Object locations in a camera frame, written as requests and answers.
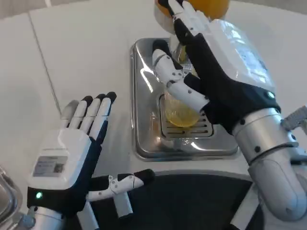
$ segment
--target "robotic fingertip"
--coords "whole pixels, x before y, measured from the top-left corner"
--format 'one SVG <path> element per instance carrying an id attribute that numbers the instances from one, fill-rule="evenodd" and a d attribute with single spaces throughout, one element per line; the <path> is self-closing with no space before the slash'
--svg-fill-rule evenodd
<path id="1" fill-rule="evenodd" d="M 89 107 L 93 101 L 92 96 L 85 96 L 81 101 L 86 101 L 87 106 Z"/>
<path id="2" fill-rule="evenodd" d="M 115 92 L 108 92 L 106 94 L 106 97 L 111 99 L 111 103 L 113 104 L 113 102 L 115 101 L 115 99 L 117 98 L 117 95 Z"/>
<path id="3" fill-rule="evenodd" d="M 105 97 L 106 97 L 106 95 L 104 93 L 101 93 L 96 98 L 98 98 L 102 101 Z"/>
<path id="4" fill-rule="evenodd" d="M 140 178 L 143 181 L 144 185 L 150 184 L 155 179 L 154 171 L 151 169 L 135 172 L 134 176 Z"/>

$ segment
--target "label sticker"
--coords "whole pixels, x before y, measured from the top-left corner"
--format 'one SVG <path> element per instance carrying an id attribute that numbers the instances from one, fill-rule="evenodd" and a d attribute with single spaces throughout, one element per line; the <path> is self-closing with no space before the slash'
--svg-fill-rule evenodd
<path id="1" fill-rule="evenodd" d="M 39 157 L 33 176 L 59 177 L 65 170 L 67 157 Z"/>

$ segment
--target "white robotic finger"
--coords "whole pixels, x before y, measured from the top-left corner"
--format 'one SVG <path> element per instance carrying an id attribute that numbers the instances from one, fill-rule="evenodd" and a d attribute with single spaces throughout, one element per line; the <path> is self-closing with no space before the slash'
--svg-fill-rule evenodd
<path id="1" fill-rule="evenodd" d="M 173 20 L 180 19 L 193 36 L 205 30 L 205 24 L 202 23 L 203 20 L 198 17 L 198 14 L 189 2 L 183 1 L 181 6 L 176 0 L 168 0 L 168 4 L 174 12 Z"/>
<path id="2" fill-rule="evenodd" d="M 76 112 L 78 104 L 79 102 L 77 100 L 73 100 L 64 108 L 61 115 L 61 128 L 66 128 L 69 125 L 74 113 Z"/>
<path id="3" fill-rule="evenodd" d="M 176 99 L 181 100 L 184 104 L 200 112 L 201 109 L 209 103 L 205 96 L 187 86 L 183 80 L 175 83 L 169 82 L 166 86 L 167 91 Z"/>
<path id="4" fill-rule="evenodd" d="M 183 71 L 175 69 L 172 58 L 160 49 L 153 52 L 153 65 L 159 81 L 164 85 L 169 81 L 179 81 L 183 78 Z"/>
<path id="5" fill-rule="evenodd" d="M 111 105 L 116 99 L 114 92 L 109 92 L 106 97 L 102 100 L 97 116 L 93 122 L 89 136 L 97 140 L 101 132 L 106 132 L 107 119 L 110 115 Z"/>
<path id="6" fill-rule="evenodd" d="M 190 108 L 200 112 L 209 102 L 205 96 L 184 83 L 188 73 L 175 69 L 174 63 L 164 51 L 156 49 L 153 53 L 154 71 L 167 91 L 176 99 L 183 101 Z"/>
<path id="7" fill-rule="evenodd" d="M 86 116 L 82 121 L 80 130 L 84 131 L 85 133 L 89 132 L 89 129 L 91 127 L 91 125 L 94 122 L 94 119 L 98 113 L 101 101 L 106 97 L 105 94 L 100 94 L 98 95 L 93 102 L 91 103 L 91 105 L 88 107 L 87 112 L 86 112 Z"/>
<path id="8" fill-rule="evenodd" d="M 92 103 L 92 101 L 93 98 L 91 96 L 86 96 L 80 101 L 76 109 L 76 112 L 73 115 L 71 123 L 69 124 L 69 128 L 79 128 L 85 116 L 86 109 Z"/>

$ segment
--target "stainless steel drip tray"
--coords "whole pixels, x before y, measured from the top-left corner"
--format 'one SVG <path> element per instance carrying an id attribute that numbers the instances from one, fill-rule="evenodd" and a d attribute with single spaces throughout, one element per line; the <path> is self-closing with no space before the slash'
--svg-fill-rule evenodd
<path id="1" fill-rule="evenodd" d="M 132 135 L 137 155 L 148 161 L 178 161 L 235 154 L 238 146 L 233 136 L 212 125 L 205 114 L 188 129 L 167 121 L 164 87 L 152 65 L 154 40 L 141 39 L 131 49 Z"/>

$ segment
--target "metal cylinder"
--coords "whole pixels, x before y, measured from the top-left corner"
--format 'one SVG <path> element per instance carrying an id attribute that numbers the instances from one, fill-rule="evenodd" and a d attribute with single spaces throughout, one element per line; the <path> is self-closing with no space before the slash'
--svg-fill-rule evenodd
<path id="1" fill-rule="evenodd" d="M 297 147 L 292 133 L 281 126 L 281 115 L 273 108 L 249 114 L 234 128 L 233 135 L 248 164 L 272 149 Z"/>
<path id="2" fill-rule="evenodd" d="M 270 212 L 283 221 L 298 220 L 307 210 L 306 191 L 291 165 L 291 159 L 299 155 L 296 151 L 275 149 L 248 169 Z"/>
<path id="3" fill-rule="evenodd" d="M 44 207 L 33 208 L 35 225 L 31 230 L 60 230 L 63 227 L 62 215 Z"/>

